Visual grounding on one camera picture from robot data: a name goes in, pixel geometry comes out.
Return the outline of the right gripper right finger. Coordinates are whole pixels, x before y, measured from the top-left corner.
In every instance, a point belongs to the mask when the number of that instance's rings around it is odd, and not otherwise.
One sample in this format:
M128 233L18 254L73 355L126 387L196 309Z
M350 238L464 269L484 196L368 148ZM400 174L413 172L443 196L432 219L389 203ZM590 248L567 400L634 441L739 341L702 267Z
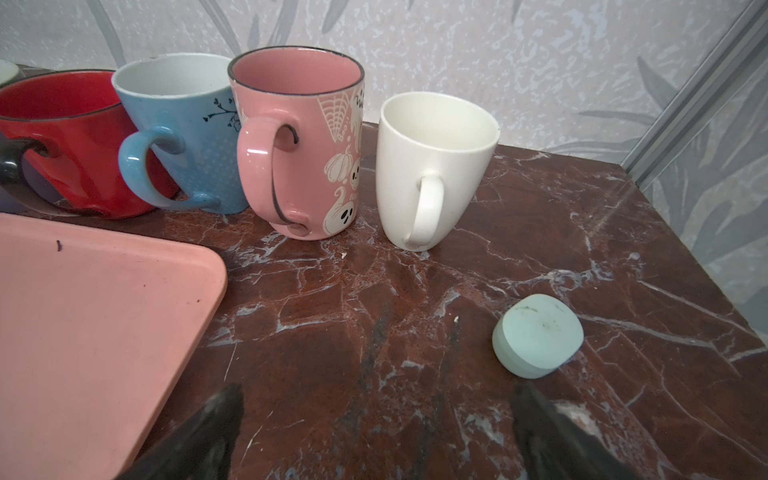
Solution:
M531 383L511 397L514 436L530 479L636 479L594 436L559 413Z

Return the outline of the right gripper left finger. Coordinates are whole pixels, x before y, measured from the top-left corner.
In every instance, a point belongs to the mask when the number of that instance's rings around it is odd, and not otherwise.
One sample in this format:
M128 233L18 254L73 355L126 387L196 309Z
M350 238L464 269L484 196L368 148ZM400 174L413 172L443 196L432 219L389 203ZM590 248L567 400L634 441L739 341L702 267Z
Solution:
M242 387L228 384L119 477L227 479L243 415Z

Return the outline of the pink plastic tray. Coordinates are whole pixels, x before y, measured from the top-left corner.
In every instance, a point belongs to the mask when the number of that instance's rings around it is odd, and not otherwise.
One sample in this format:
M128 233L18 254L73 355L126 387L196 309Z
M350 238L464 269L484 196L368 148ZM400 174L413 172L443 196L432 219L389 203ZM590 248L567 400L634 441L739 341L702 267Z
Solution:
M120 474L226 288L202 246L3 215L2 477Z

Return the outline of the white mug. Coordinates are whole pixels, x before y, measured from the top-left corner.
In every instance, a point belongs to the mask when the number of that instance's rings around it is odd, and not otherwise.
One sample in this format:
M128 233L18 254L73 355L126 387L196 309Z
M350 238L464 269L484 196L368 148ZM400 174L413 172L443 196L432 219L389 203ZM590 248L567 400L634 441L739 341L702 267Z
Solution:
M435 92L407 92L380 109L375 182L388 240L426 251L457 224L492 159L501 129L482 107Z

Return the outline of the pink mug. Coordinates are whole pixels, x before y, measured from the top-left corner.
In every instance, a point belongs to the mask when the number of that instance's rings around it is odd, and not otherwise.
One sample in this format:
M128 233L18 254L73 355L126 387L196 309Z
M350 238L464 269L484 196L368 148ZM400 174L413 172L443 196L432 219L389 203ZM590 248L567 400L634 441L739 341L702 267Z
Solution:
M348 228L359 210L363 66L327 49L279 46L239 55L228 75L251 209L297 240Z

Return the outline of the blue mug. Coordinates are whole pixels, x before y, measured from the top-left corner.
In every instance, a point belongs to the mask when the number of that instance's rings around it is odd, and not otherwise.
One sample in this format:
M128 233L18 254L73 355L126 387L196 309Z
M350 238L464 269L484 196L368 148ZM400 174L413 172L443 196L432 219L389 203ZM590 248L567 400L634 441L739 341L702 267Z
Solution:
M119 168L143 201L222 215L247 208L229 63L215 54L173 53L114 72L112 86L137 128L122 142Z

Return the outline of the red mug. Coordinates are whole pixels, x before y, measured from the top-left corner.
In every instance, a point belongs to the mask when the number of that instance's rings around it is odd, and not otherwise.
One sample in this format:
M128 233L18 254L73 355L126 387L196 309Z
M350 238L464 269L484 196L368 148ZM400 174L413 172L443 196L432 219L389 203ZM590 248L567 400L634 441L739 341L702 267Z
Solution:
M125 183L123 141L136 133L110 70L69 70L1 89L1 187L52 216L123 219L153 205Z

